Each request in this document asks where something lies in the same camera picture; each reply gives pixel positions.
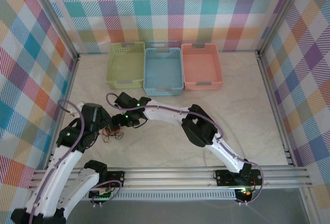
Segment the white robotic arm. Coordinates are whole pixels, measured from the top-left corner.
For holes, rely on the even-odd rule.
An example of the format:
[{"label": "white robotic arm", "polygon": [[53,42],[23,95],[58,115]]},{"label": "white robotic arm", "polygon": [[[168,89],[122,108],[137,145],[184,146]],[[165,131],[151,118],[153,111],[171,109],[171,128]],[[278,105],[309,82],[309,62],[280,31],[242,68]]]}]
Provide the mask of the white robotic arm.
[{"label": "white robotic arm", "polygon": [[[151,100],[147,103],[147,106],[159,106],[160,108],[146,108],[143,112],[145,117],[148,120],[160,120],[169,122],[178,126],[181,126],[183,123],[183,119],[187,117],[188,114],[184,114],[183,112],[189,112],[188,108],[180,108],[180,107],[173,107],[170,105],[160,104],[154,100]],[[168,109],[176,109],[178,112],[173,112],[168,109],[164,109],[161,107],[166,107]],[[239,173],[242,170],[244,162],[239,161],[237,158],[234,158],[232,155],[228,154],[227,151],[220,145],[222,143],[224,146],[227,147],[228,150],[231,151],[232,154],[238,156],[230,146],[224,141],[223,138],[219,139],[221,134],[217,131],[213,138],[212,144],[205,144],[205,148],[210,150],[216,157],[218,157],[227,167],[227,169],[231,172]]]},{"label": "white robotic arm", "polygon": [[[145,97],[136,100],[124,92],[119,97],[117,96],[115,105],[112,105],[109,101],[108,103],[112,107],[126,112],[111,117],[100,105],[83,105],[81,113],[85,121],[84,135],[72,152],[64,158],[57,168],[54,168],[54,165],[76,141],[81,128],[79,119],[75,119],[60,132],[53,160],[39,187],[24,209],[16,209],[12,213],[11,218],[15,223],[65,223],[71,210],[79,200],[93,186],[107,181],[105,178],[107,165],[90,161],[86,163],[80,176],[68,189],[63,191],[75,164],[81,158],[85,149],[94,144],[99,130],[106,125],[111,130],[117,130],[121,126],[136,126],[140,124],[139,119],[144,119],[145,121],[161,120],[181,126],[194,145],[209,149],[225,164],[237,183],[244,185],[250,180],[248,174],[251,165],[239,159],[239,156],[223,140],[220,127],[217,129],[215,123],[198,105],[192,105],[190,108],[173,107]],[[49,173],[52,174],[45,182],[45,178]]]}]

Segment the tangled wire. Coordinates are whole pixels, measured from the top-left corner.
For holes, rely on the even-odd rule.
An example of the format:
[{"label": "tangled wire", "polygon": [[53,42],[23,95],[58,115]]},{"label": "tangled wire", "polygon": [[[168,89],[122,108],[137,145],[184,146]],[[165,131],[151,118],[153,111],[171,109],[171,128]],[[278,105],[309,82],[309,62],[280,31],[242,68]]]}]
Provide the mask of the tangled wire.
[{"label": "tangled wire", "polygon": [[124,136],[124,132],[122,131],[123,127],[120,127],[118,130],[110,130],[110,126],[105,126],[104,129],[102,129],[102,140],[104,143],[110,143],[110,137],[115,137],[115,139],[120,140]]}]

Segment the marble floor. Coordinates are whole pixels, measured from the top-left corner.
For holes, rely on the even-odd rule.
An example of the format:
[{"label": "marble floor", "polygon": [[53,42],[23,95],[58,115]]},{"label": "marble floor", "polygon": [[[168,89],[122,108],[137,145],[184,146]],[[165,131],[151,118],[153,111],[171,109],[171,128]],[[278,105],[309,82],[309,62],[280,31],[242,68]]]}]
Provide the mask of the marble floor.
[{"label": "marble floor", "polygon": [[[173,106],[200,105],[224,130],[226,142],[241,156],[260,165],[286,165],[265,87],[254,53],[220,53],[224,82],[215,91],[183,91],[180,96],[153,97]],[[70,101],[98,103],[115,115],[105,96],[119,94],[106,83],[108,55],[82,55]],[[144,90],[124,89],[131,97],[145,96]],[[63,125],[73,118],[66,115]],[[124,128],[121,140],[104,143],[101,136],[86,150],[76,167],[90,159],[108,167],[215,166],[223,165],[210,151],[189,142],[183,130],[161,121],[138,128]]]}]

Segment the aluminum frame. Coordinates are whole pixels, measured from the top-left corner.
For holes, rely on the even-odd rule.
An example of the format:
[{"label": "aluminum frame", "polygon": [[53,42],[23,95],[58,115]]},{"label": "aluminum frame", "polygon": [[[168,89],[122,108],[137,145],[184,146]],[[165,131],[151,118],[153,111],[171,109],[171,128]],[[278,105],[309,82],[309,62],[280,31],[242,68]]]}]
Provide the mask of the aluminum frame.
[{"label": "aluminum frame", "polygon": [[[300,188],[311,187],[311,179],[305,167],[262,166],[265,174],[264,188]],[[65,185],[73,182],[82,168],[74,168]],[[108,168],[109,171],[125,171],[125,183],[122,190],[207,190],[240,189],[242,186],[217,186],[213,178],[215,170],[227,170],[226,167],[126,167]],[[45,174],[45,170],[36,170],[30,190],[35,190]]]},{"label": "aluminum frame", "polygon": [[284,0],[284,3],[280,9],[280,11],[278,12],[276,19],[274,21],[274,24],[272,25],[272,27],[270,28],[269,32],[267,33],[263,44],[261,46],[260,49],[260,54],[261,57],[263,56],[263,54],[267,51],[267,49],[269,48],[270,44],[272,43],[278,29],[280,28],[280,26],[282,25],[282,22],[284,21],[284,19],[286,18],[289,10],[291,9],[293,3],[295,0]]},{"label": "aluminum frame", "polygon": [[66,32],[64,26],[62,25],[62,23],[61,23],[59,17],[57,16],[53,6],[51,5],[50,1],[49,0],[38,0],[38,1],[40,2],[42,8],[44,9],[45,13],[47,14],[50,22],[54,26],[54,28],[57,31],[57,33],[59,34],[60,38],[62,39],[62,41],[68,48],[68,50],[70,51],[71,55],[75,59],[78,59],[79,53],[76,50],[76,48],[74,47],[68,33]]},{"label": "aluminum frame", "polygon": [[[64,99],[65,100],[69,100],[69,98],[70,98],[72,87],[73,87],[73,83],[74,83],[74,79],[75,79],[76,74],[77,74],[78,66],[79,66],[79,58],[77,58],[77,60],[74,62],[73,71],[72,71],[72,74],[71,74],[71,78],[70,78],[70,82],[69,82],[69,85],[68,85],[68,89],[67,89],[67,92],[65,93],[65,96],[64,96]],[[63,104],[63,107],[64,108],[67,108],[67,105],[68,105],[68,103],[65,102]],[[57,119],[57,123],[56,123],[56,127],[55,127],[55,131],[54,131],[54,134],[52,135],[52,142],[51,142],[51,144],[49,146],[50,149],[47,152],[46,160],[44,162],[43,168],[46,168],[48,166],[48,164],[50,162],[50,158],[53,156],[53,151],[55,150],[55,146],[56,146],[56,140],[57,140],[57,137],[58,137],[58,135],[59,135],[59,133],[61,131],[61,127],[62,127],[62,123],[63,123],[63,120],[64,120],[64,116],[65,116],[65,111],[60,110],[59,117]]]},{"label": "aluminum frame", "polygon": [[262,80],[263,80],[263,84],[265,85],[268,100],[269,100],[269,103],[270,103],[270,106],[272,108],[272,112],[273,112],[273,115],[274,115],[274,118],[275,118],[278,133],[279,133],[279,136],[280,136],[282,144],[283,144],[283,149],[284,149],[284,152],[286,153],[288,164],[297,166],[297,162],[295,160],[295,157],[292,156],[293,155],[293,149],[292,149],[291,144],[289,142],[289,137],[288,137],[288,134],[286,132],[285,125],[283,123],[283,119],[280,115],[281,112],[279,111],[279,107],[278,107],[278,104],[277,104],[277,101],[276,101],[276,97],[275,97],[274,91],[272,89],[269,76],[267,74],[266,66],[265,66],[264,62],[261,60],[260,54],[257,51],[255,52],[255,56],[256,56],[256,60],[257,60],[257,63],[258,63],[259,69],[260,69],[260,74],[261,74],[261,77],[262,77]]}]

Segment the orange plastic basket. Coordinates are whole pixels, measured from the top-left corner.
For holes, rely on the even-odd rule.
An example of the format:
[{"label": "orange plastic basket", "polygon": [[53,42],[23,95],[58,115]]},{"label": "orange plastic basket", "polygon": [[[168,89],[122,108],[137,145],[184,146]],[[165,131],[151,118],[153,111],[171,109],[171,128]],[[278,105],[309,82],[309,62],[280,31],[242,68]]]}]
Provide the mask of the orange plastic basket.
[{"label": "orange plastic basket", "polygon": [[222,84],[222,68],[217,46],[181,45],[186,90],[216,90]]}]

